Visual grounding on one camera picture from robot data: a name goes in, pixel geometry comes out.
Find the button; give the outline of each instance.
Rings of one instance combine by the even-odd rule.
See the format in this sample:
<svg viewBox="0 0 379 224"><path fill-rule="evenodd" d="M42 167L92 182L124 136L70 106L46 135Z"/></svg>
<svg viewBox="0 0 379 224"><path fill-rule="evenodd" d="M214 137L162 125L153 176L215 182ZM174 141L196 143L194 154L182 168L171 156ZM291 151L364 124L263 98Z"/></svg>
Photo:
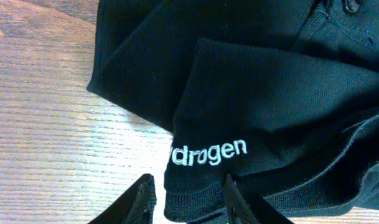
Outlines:
<svg viewBox="0 0 379 224"><path fill-rule="evenodd" d="M359 0L344 0L345 10L349 13L356 13L359 10L360 3Z"/></svg>

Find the pique knit fabric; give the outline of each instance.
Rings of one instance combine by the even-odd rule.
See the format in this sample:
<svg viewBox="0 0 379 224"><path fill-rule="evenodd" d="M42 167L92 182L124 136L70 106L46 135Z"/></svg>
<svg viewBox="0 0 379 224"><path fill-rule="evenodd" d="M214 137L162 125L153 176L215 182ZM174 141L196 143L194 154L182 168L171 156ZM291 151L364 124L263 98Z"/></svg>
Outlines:
<svg viewBox="0 0 379 224"><path fill-rule="evenodd" d="M100 0L87 90L174 135L166 218L379 210L379 0Z"/></svg>

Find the wood grain surface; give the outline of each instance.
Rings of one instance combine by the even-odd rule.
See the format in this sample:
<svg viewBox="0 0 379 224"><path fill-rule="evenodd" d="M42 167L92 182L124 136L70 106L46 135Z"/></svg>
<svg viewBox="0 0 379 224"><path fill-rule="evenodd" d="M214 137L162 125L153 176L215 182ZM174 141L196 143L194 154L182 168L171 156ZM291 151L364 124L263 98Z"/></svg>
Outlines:
<svg viewBox="0 0 379 224"><path fill-rule="evenodd" d="M154 223L172 136L86 91L98 0L0 0L0 223L87 223L143 173ZM295 223L379 223L379 211Z"/></svg>

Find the wooden surface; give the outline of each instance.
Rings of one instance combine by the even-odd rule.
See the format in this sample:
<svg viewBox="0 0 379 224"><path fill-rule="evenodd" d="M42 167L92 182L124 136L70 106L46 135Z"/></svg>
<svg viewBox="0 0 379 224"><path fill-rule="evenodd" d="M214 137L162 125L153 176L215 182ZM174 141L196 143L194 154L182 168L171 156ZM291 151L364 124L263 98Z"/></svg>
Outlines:
<svg viewBox="0 0 379 224"><path fill-rule="evenodd" d="M87 223L138 177L162 214L171 135L86 91L98 0L0 0L0 223ZM355 208L296 223L379 223Z"/></svg>

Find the white embroidery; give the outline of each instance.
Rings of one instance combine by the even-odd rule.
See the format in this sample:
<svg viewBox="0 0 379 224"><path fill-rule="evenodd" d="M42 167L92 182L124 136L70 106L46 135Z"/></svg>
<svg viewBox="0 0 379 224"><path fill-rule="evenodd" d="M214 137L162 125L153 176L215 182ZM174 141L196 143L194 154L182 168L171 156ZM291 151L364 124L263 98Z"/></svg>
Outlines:
<svg viewBox="0 0 379 224"><path fill-rule="evenodd" d="M183 146L183 149L171 147L170 157L174 164L180 166L193 166L195 161L198 164L205 164L207 160L211 166L217 166L221 164L222 158L231 159L234 155L240 155L241 151L247 154L244 140L234 141L233 144L225 143L222 147L219 145L210 146L208 150L189 151L188 146Z"/></svg>

